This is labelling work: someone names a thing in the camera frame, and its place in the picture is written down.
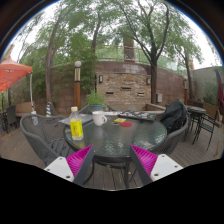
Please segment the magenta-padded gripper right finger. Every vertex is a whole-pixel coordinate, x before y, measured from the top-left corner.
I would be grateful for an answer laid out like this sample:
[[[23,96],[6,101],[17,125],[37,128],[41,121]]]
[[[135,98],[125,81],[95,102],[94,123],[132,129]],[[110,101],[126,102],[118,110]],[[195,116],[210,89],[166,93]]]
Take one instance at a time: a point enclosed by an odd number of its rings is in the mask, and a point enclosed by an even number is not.
[[[182,169],[166,154],[156,155],[138,146],[130,146],[130,157],[136,166],[143,185],[166,177]]]

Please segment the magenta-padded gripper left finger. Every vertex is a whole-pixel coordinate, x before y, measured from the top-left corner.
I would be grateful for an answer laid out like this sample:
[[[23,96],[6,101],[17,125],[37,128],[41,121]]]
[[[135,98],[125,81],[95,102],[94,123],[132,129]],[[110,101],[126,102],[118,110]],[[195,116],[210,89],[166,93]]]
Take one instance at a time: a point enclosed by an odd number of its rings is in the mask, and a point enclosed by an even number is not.
[[[93,156],[94,150],[90,145],[67,158],[58,157],[45,168],[45,171],[82,186]]]

